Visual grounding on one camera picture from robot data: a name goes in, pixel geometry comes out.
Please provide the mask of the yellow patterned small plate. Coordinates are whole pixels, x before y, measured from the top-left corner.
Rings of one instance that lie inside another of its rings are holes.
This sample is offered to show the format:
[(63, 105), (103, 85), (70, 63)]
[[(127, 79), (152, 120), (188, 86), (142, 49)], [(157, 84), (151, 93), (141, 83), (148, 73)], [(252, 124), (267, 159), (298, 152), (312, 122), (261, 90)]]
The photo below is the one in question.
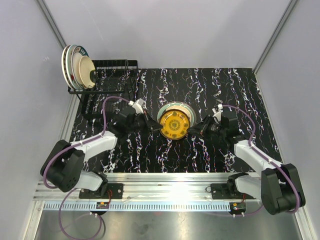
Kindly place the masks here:
[(180, 110), (169, 110), (159, 120), (162, 125), (160, 133), (169, 140), (180, 140), (187, 135), (190, 127), (188, 116)]

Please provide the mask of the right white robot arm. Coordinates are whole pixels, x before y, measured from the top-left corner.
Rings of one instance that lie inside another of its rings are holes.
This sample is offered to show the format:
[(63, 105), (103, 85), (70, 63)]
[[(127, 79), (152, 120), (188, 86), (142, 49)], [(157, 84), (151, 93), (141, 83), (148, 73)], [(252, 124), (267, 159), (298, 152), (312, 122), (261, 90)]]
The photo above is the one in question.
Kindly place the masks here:
[(245, 172), (230, 175), (226, 182), (228, 196), (237, 199), (248, 195), (261, 201), (271, 215), (293, 214), (303, 207), (306, 199), (297, 168), (291, 163), (279, 162), (257, 148), (251, 137), (241, 133), (234, 110), (213, 112), (187, 132), (202, 139), (215, 138), (259, 175), (258, 179)]

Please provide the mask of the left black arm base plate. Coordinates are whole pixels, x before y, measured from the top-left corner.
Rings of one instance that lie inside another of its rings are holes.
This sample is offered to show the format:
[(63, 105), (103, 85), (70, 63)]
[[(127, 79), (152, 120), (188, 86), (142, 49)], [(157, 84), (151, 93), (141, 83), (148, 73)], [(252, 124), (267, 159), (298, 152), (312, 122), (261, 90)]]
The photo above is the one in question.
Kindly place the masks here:
[(123, 197), (124, 185), (122, 183), (105, 183), (98, 190), (82, 189), (79, 192), (80, 199), (102, 200), (109, 199), (121, 200)]

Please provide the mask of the small cream floral plate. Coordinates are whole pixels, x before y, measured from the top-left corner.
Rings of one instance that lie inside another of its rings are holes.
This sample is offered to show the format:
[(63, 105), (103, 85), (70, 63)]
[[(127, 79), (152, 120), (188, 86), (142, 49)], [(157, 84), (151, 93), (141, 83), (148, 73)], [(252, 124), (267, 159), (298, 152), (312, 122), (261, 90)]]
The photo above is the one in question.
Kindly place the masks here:
[(95, 82), (91, 79), (91, 73), (95, 73), (95, 65), (88, 56), (82, 56), (79, 61), (79, 77), (83, 86), (91, 89), (95, 86)]

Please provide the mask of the white plate dark green rim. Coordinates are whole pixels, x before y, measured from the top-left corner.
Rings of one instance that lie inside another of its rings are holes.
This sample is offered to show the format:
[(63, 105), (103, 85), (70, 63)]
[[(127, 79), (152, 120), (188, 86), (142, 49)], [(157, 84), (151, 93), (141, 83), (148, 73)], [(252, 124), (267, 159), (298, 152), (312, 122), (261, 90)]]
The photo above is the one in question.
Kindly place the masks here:
[(71, 72), (72, 72), (72, 79), (76, 85), (77, 90), (83, 90), (85, 88), (84, 84), (80, 79), (79, 73), (79, 63), (82, 57), (89, 56), (88, 52), (84, 47), (81, 45), (75, 45), (71, 51)]

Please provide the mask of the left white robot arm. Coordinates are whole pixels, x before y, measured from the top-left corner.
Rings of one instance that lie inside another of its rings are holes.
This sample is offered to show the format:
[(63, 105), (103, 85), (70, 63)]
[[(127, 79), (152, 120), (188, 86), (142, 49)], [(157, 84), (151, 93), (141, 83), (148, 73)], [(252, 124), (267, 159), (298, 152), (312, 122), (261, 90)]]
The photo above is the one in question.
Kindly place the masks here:
[(144, 129), (159, 131), (162, 125), (152, 119), (146, 110), (128, 106), (114, 117), (106, 131), (73, 143), (58, 141), (40, 170), (44, 184), (47, 188), (58, 188), (64, 193), (84, 189), (97, 199), (105, 197), (108, 192), (106, 176), (96, 171), (85, 171), (84, 163), (114, 149), (129, 134)]

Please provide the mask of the white plate watermelon pattern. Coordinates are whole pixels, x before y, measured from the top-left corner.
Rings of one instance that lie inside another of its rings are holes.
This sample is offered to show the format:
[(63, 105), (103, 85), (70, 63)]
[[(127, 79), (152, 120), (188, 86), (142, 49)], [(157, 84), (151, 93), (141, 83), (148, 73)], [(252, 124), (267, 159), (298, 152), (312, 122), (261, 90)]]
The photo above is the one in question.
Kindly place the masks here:
[(75, 44), (68, 45), (63, 54), (65, 75), (66, 75), (69, 87), (73, 90), (78, 89), (77, 84), (74, 83), (74, 77), (72, 75), (72, 52), (75, 47), (76, 47)]

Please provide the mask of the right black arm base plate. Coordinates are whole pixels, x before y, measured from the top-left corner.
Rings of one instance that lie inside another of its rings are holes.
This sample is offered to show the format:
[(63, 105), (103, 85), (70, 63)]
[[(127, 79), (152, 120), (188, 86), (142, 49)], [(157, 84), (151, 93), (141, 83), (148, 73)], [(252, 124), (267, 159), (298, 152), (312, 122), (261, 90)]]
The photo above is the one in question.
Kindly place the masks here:
[(251, 195), (231, 189), (226, 183), (211, 183), (205, 188), (213, 200), (254, 200)]

